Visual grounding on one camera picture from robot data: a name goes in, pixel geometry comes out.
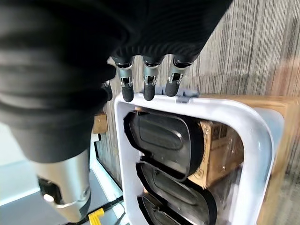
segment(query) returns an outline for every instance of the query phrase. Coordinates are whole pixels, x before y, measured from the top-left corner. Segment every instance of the silver metal cylinder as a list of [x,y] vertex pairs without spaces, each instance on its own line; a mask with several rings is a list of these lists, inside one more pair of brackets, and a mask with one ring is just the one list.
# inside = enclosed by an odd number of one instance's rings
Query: silver metal cylinder
[[144,63],[144,83],[146,85],[148,85],[149,77],[153,77],[153,81],[151,81],[152,86],[154,86],[156,84],[158,73],[159,73],[159,68],[160,68],[160,65],[155,65],[155,66],[149,67]]
[[59,188],[60,202],[55,202],[53,192],[41,187],[44,199],[70,222],[86,216],[90,204],[90,150],[57,163],[31,162],[40,179]]
[[187,69],[188,69],[188,67],[179,68],[179,67],[175,66],[172,61],[170,63],[170,67],[169,67],[168,82],[172,83],[173,79],[174,79],[174,75],[179,74],[179,79],[177,80],[177,84],[180,84]]
[[132,87],[132,85],[133,85],[132,64],[130,64],[130,66],[126,67],[126,68],[120,68],[120,67],[118,67],[118,74],[119,74],[119,78],[120,78],[122,87],[125,87],[124,78],[128,78],[128,80],[129,80],[129,86]]

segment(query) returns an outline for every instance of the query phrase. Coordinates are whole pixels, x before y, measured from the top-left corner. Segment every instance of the black plastic lid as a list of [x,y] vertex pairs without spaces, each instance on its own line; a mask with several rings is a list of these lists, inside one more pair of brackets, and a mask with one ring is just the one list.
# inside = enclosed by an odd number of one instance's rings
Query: black plastic lid
[[162,205],[193,224],[215,224],[217,206],[208,190],[189,180],[176,182],[145,162],[137,163],[136,171],[146,190]]
[[204,137],[198,119],[143,109],[128,113],[124,130],[130,144],[144,154],[142,161],[177,181],[193,174],[202,161]]

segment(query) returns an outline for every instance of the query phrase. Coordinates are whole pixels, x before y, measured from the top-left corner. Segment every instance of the wooden panel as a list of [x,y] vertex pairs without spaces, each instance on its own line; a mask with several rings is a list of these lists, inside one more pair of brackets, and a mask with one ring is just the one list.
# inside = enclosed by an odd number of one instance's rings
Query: wooden panel
[[[157,80],[165,85],[171,56],[166,56]],[[143,62],[135,58],[134,89],[143,87]],[[118,78],[111,82],[114,97]],[[300,1],[233,0],[181,87],[201,94],[300,96]],[[106,106],[107,154],[118,163],[113,101]],[[293,139],[275,225],[300,221],[300,129]]]
[[94,134],[105,134],[107,132],[107,118],[105,113],[101,113],[95,116],[93,133]]

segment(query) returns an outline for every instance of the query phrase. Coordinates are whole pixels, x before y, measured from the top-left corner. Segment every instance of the cardboard box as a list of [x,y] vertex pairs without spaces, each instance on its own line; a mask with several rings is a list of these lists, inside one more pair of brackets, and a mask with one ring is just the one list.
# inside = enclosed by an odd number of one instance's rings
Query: cardboard box
[[240,136],[225,124],[201,120],[199,126],[204,135],[203,159],[188,179],[207,189],[243,162],[244,148]]

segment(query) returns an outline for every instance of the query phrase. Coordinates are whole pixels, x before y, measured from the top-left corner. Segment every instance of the black cable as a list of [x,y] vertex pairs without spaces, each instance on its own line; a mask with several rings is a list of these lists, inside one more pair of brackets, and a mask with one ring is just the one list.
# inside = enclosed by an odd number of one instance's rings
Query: black cable
[[120,196],[119,198],[117,198],[117,199],[115,199],[115,200],[113,200],[111,202],[108,202],[108,203],[106,203],[106,204],[104,204],[104,205],[102,205],[102,206],[100,206],[100,207],[98,207],[98,208],[96,208],[96,209],[88,212],[88,214],[85,216],[85,218],[83,218],[78,223],[65,223],[63,225],[82,225],[82,224],[86,223],[87,221],[89,221],[89,214],[91,214],[91,213],[93,213],[93,212],[95,212],[95,211],[97,211],[97,210],[99,210],[101,208],[103,209],[104,212],[106,212],[106,211],[112,209],[114,206],[116,206],[117,204],[119,204],[122,201],[123,201],[123,196]]

